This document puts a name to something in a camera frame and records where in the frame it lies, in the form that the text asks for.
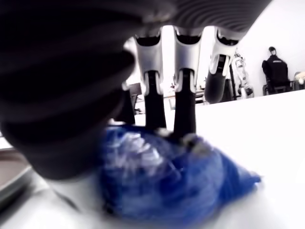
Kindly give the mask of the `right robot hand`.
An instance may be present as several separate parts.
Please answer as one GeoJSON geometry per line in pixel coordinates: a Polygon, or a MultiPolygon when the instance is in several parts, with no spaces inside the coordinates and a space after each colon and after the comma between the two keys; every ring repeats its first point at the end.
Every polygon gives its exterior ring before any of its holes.
{"type": "Polygon", "coordinates": [[[0,130],[45,179],[95,166],[100,133],[123,102],[134,35],[173,25],[244,33],[267,0],[3,0],[0,130]]]}

